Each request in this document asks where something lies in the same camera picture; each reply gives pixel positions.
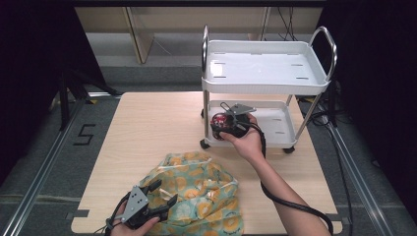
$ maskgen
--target person's right arm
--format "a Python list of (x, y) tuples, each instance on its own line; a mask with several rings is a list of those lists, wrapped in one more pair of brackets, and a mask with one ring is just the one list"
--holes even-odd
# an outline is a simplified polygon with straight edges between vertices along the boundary
[[(253, 115), (248, 114), (248, 117), (251, 123), (257, 124), (257, 120)], [(307, 206), (307, 203), (264, 158), (258, 131), (251, 128), (248, 134), (240, 139), (227, 133), (220, 133), (220, 135), (232, 143), (238, 153), (254, 167), (261, 182), (274, 196), (295, 204)], [(328, 229), (319, 217), (299, 209), (273, 203), (289, 235), (329, 235)]]

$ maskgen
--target forearm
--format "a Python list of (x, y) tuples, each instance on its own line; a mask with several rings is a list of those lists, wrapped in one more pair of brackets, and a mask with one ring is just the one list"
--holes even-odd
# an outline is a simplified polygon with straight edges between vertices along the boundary
[[(264, 186), (276, 197), (307, 206), (307, 203), (276, 173), (276, 171), (258, 156), (248, 159), (258, 173)], [(274, 203), (282, 223), (289, 235), (329, 235), (323, 222), (315, 215)]]

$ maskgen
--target cart top tray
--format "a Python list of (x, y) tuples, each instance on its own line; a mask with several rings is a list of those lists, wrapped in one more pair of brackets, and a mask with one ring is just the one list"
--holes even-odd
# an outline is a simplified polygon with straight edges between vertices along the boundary
[(203, 89), (216, 93), (319, 94), (327, 89), (332, 68), (327, 75), (311, 43), (208, 41), (205, 37)]

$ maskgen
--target person's left hand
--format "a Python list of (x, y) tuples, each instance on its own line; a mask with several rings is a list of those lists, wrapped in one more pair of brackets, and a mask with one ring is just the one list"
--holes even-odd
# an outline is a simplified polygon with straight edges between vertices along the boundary
[[(117, 215), (122, 214), (126, 207), (126, 201), (119, 207), (117, 210)], [(120, 219), (115, 219), (113, 225), (116, 225), (112, 230), (110, 235), (111, 236), (144, 236), (148, 231), (150, 231), (154, 225), (159, 222), (159, 217), (154, 217), (148, 220), (144, 225), (140, 228), (133, 230), (129, 228), (126, 224), (120, 223)]]

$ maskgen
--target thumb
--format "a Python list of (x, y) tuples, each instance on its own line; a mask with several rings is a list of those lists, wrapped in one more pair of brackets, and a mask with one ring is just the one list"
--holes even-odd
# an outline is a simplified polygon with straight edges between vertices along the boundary
[(226, 141), (229, 141), (230, 143), (233, 143), (237, 138), (234, 137), (232, 134), (220, 132), (219, 135)]
[(144, 225), (142, 225), (138, 230), (135, 232), (137, 235), (145, 235), (150, 231), (154, 225), (156, 225), (159, 222), (159, 217), (154, 217), (150, 220), (148, 220)]

